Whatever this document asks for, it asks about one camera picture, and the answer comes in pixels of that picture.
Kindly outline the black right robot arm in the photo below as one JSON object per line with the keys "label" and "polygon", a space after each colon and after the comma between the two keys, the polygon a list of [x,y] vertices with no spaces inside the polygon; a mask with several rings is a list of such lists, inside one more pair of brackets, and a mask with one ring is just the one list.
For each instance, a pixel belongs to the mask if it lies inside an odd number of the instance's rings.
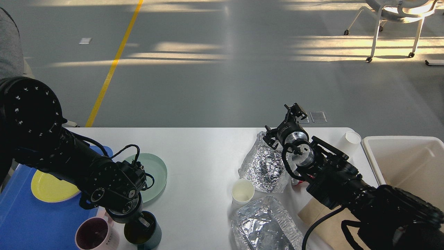
{"label": "black right robot arm", "polygon": [[387,184],[373,187],[364,182],[349,156],[331,144],[308,133],[299,124],[307,117],[298,105],[286,106],[287,113],[278,127],[266,126],[263,141],[282,149],[286,171],[309,185],[306,191],[332,210],[309,227],[302,241],[325,220],[348,209],[356,220],[343,220],[341,230],[354,250],[362,247],[349,228],[371,250],[442,250],[443,212],[410,192]]}

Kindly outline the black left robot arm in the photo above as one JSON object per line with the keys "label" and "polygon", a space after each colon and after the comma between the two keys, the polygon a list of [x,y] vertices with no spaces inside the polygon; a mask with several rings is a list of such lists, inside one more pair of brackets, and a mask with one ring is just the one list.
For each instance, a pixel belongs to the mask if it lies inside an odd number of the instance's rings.
{"label": "black left robot arm", "polygon": [[12,160],[75,185],[83,209],[103,207],[117,223],[143,221],[141,191],[151,174],[138,160],[114,162],[97,141],[73,133],[55,93],[41,81],[24,77],[1,79],[1,167]]}

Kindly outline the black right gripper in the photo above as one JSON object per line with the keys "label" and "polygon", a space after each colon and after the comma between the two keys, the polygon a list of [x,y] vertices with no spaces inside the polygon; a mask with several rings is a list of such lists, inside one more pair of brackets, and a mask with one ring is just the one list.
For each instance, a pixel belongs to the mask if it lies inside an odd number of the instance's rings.
{"label": "black right gripper", "polygon": [[294,103],[292,106],[284,104],[284,107],[287,109],[284,121],[277,128],[271,129],[265,126],[266,132],[262,139],[272,149],[297,140],[309,140],[308,133],[298,123],[307,119],[306,112],[298,103]]}

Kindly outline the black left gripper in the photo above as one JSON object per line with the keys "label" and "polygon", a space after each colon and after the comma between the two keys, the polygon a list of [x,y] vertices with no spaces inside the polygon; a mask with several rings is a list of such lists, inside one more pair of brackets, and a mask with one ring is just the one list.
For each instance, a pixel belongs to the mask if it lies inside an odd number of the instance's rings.
{"label": "black left gripper", "polygon": [[117,210],[106,208],[105,211],[116,223],[140,223],[144,227],[150,228],[154,225],[154,220],[149,218],[148,215],[143,214],[142,204],[142,196],[138,194],[135,199],[125,204],[123,209]]}

